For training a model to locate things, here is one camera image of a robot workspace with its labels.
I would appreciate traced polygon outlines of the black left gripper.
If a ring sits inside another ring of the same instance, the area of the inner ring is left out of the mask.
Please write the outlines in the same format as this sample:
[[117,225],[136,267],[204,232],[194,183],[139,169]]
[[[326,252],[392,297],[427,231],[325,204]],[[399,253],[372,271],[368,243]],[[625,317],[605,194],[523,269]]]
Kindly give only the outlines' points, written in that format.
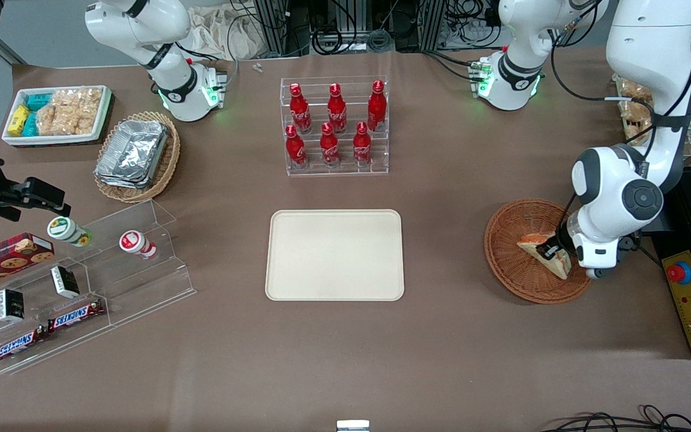
[[539,245],[539,252],[543,253],[543,258],[546,260],[553,260],[556,257],[557,252],[560,248],[570,254],[570,256],[575,256],[575,247],[573,244],[572,236],[567,228],[567,223],[562,223],[555,230],[556,238],[548,238],[543,244]]

